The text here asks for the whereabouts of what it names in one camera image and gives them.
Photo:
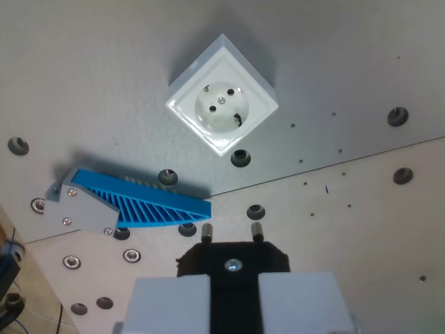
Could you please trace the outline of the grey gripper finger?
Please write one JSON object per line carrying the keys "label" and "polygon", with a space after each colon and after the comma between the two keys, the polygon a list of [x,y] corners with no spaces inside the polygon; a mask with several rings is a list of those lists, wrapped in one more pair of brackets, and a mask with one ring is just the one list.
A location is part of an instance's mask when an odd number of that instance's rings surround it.
{"label": "grey gripper finger", "polygon": [[138,278],[125,318],[113,332],[210,333],[210,277]]}
{"label": "grey gripper finger", "polygon": [[333,273],[261,273],[264,333],[355,333]]}

